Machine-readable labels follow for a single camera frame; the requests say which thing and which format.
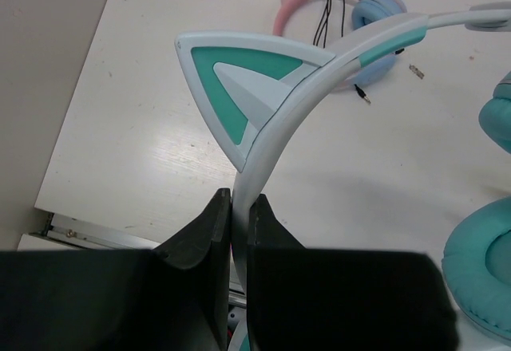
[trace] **wall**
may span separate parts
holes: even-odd
[[[0,0],[0,250],[44,225],[34,209],[106,0]]]

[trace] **headphone plug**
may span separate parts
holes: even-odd
[[[367,98],[366,93],[360,88],[358,85],[355,84],[355,90],[357,91],[357,94],[360,98],[362,98],[368,105],[370,105],[370,100]]]

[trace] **blue ear cushion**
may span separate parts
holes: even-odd
[[[511,232],[511,197],[474,212],[449,237],[442,269],[456,303],[477,324],[511,340],[511,286],[487,267],[490,246]]]
[[[385,76],[392,69],[395,62],[396,56],[394,54],[384,56],[377,61],[370,63],[368,66],[350,78],[347,83],[350,85],[356,84],[360,87],[373,84]]]
[[[404,3],[401,0],[360,0],[351,13],[351,23],[357,30],[367,24],[402,14]]]
[[[479,113],[479,124],[485,133],[508,153],[511,153],[511,73],[493,91]]]

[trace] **white tabletop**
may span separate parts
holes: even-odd
[[[404,1],[437,13],[502,0]],[[287,36],[311,41],[322,8],[305,7]],[[108,0],[37,207],[155,241],[193,219],[235,170],[193,102],[173,39],[270,33],[278,9],[279,0]],[[332,38],[339,24],[336,2]],[[453,228],[511,190],[509,156],[477,123],[510,57],[508,34],[433,30],[365,89],[371,106],[352,91],[331,94],[264,190],[277,217],[307,246],[425,251],[439,262]]]

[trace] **cat ear headphones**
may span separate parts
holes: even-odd
[[[287,22],[294,12],[304,6],[310,0],[280,0],[282,6],[275,17],[273,24],[273,34],[275,36],[283,36]],[[343,23],[341,37],[343,37],[344,12],[346,2],[343,0]],[[406,12],[405,3],[402,0],[358,0],[351,13],[351,24],[354,30],[362,28],[372,22],[388,18],[395,14]],[[355,86],[359,92],[360,88],[379,81],[383,78],[395,65],[396,53],[390,53],[386,56],[372,62],[351,78],[344,81],[343,85]]]
[[[287,142],[331,90],[428,30],[511,31],[511,2],[444,14],[401,13],[365,25],[326,49],[283,37],[202,31],[176,38],[177,56],[206,124],[238,173],[232,254],[247,287],[249,213]],[[511,152],[511,73],[482,109],[481,126]],[[447,241],[442,260],[457,304],[483,332],[511,345],[511,199],[483,207]]]

